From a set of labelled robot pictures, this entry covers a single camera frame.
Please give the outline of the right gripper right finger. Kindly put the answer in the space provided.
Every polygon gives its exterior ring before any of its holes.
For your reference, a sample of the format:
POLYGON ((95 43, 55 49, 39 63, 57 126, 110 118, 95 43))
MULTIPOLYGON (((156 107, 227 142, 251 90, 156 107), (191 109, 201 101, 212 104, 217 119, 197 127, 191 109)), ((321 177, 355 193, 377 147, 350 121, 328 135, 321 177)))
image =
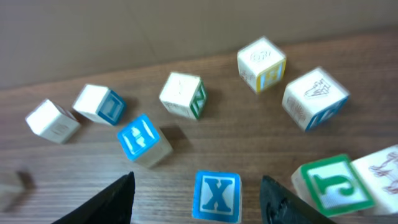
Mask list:
POLYGON ((269 175, 259 193, 263 224, 336 224, 269 175))

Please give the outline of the blue letter X block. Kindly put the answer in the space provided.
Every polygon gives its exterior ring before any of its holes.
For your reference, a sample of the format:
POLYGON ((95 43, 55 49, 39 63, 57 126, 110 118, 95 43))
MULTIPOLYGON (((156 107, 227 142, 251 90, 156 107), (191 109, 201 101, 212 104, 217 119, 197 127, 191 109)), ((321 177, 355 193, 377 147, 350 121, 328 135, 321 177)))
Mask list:
POLYGON ((199 170, 195 176, 192 217, 241 223, 243 188, 237 173, 199 170))

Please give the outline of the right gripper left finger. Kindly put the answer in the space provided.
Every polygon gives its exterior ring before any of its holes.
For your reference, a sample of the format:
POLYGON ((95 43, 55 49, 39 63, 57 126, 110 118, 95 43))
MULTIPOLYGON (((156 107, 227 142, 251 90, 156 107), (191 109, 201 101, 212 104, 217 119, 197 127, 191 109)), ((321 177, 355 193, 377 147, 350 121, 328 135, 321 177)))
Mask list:
POLYGON ((135 188, 130 172, 53 224, 130 224, 135 188))

